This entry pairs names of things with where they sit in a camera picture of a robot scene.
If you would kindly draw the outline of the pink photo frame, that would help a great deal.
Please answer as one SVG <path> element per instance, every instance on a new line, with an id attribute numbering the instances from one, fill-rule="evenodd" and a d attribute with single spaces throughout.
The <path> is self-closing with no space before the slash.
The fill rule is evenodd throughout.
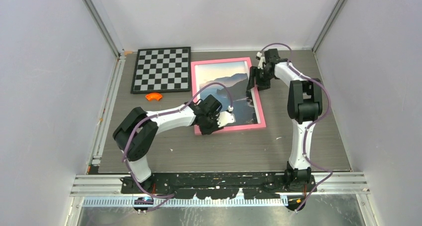
<path id="1" fill-rule="evenodd" d="M 247 61 L 249 68 L 252 66 L 251 64 L 251 59 L 249 57 L 242 57 L 242 58 L 230 58 L 230 59 L 217 59 L 217 60 L 203 60 L 203 61 L 194 61 L 191 63 L 191 73 L 192 73 L 192 91 L 193 94 L 196 94 L 199 90 L 197 89 L 197 84 L 195 83 L 196 79 L 195 79 L 195 66 L 198 64 L 208 64 L 208 63 L 221 63 L 221 62 L 232 62 L 232 61 Z M 210 83 L 206 86 L 204 86 L 201 90 L 205 90 L 207 87 L 211 86 L 211 85 L 220 85 L 222 87 L 224 87 L 223 84 L 218 83 L 218 82 L 213 82 Z M 228 96 L 230 98 L 230 103 L 233 103 L 233 99 L 231 96 L 231 93 L 228 91 L 228 88 L 225 88 L 225 90 L 227 90 Z M 264 113 L 262 110 L 262 104 L 261 104 L 261 100 L 259 97 L 259 93 L 257 88 L 253 88 L 251 89 L 251 91 L 253 92 L 254 96 L 255 96 L 255 106 L 257 107 L 258 110 L 258 114 L 259 114 L 259 118 L 261 120 L 261 122 L 259 124 L 250 124 L 250 125 L 241 125 L 241 126 L 225 126 L 222 130 L 219 130 L 218 132 L 229 132 L 229 131 L 240 131 L 240 130 L 250 130 L 250 129 L 262 129 L 266 127 L 266 122 L 265 122 L 265 117 L 264 117 Z"/>

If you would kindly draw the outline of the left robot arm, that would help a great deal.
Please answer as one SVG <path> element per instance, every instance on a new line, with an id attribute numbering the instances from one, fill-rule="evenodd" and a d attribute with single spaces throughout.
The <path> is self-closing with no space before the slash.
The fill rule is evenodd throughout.
<path id="1" fill-rule="evenodd" d="M 141 107 L 133 108 L 112 137 L 134 175 L 135 189 L 141 193 L 152 189 L 152 172 L 146 155 L 156 135 L 174 128 L 194 125 L 199 127 L 201 134 L 211 134 L 223 129 L 217 123 L 221 110 L 222 103 L 212 95 L 197 102 L 185 102 L 176 108 L 158 112 L 147 112 Z"/>

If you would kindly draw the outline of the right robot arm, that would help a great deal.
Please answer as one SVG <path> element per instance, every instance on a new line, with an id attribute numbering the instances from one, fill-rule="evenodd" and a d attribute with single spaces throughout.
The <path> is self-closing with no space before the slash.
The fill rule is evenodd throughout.
<path id="1" fill-rule="evenodd" d="M 292 150 L 282 176 L 282 184 L 297 191 L 312 181 L 311 165 L 306 159 L 311 146 L 313 122 L 322 114 L 322 89 L 318 79 L 297 70 L 277 49 L 257 52 L 257 66 L 249 70 L 247 91 L 269 89 L 272 79 L 282 80 L 289 88 L 287 112 L 293 124 Z"/>

